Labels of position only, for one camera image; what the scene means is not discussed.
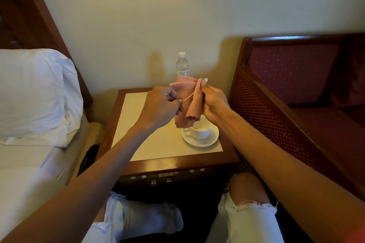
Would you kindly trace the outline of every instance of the wooden table edge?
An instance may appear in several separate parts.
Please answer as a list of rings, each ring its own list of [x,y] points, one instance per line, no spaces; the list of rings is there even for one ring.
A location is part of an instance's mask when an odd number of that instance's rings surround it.
[[[123,107],[125,95],[127,93],[148,92],[151,88],[134,88],[120,89],[115,100],[112,112],[108,118],[104,138],[100,144],[98,154],[95,160],[100,159],[107,151],[111,149],[116,128],[118,126],[121,109]],[[178,157],[146,159],[142,161],[131,161],[124,169],[122,176],[138,175],[149,172],[167,172],[168,170],[185,170],[218,166],[227,163],[237,163],[239,158],[234,146],[228,138],[219,132],[219,141],[223,152],[214,152],[206,154],[184,155]]]

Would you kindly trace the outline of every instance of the plastic water bottle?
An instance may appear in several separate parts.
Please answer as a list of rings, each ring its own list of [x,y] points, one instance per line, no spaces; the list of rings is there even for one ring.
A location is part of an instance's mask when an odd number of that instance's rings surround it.
[[[179,59],[176,62],[176,71],[178,76],[189,76],[189,63],[185,57],[185,52],[179,53]]]

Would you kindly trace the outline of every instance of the maroon upholstered chair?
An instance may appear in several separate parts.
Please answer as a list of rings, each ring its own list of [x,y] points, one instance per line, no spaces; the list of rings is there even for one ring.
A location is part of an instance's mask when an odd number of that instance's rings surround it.
[[[365,198],[365,35],[244,38],[229,103],[286,152]]]

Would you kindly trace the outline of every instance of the bedside table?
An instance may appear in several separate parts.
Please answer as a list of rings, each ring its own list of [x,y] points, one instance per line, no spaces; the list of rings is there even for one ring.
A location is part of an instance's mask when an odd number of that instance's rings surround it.
[[[134,125],[150,90],[151,88],[119,90],[96,160],[107,153]],[[236,151],[223,133],[211,146],[195,147],[184,141],[180,129],[176,128],[175,120],[172,119],[138,148],[121,173],[119,181],[153,186],[161,182],[206,176],[216,166],[237,162],[239,158]]]

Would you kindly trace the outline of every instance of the wooden headboard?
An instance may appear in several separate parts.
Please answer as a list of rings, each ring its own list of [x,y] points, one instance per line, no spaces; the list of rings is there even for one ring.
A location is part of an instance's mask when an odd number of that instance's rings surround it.
[[[0,0],[0,49],[55,49],[71,58],[44,0]],[[79,72],[84,107],[93,103]]]

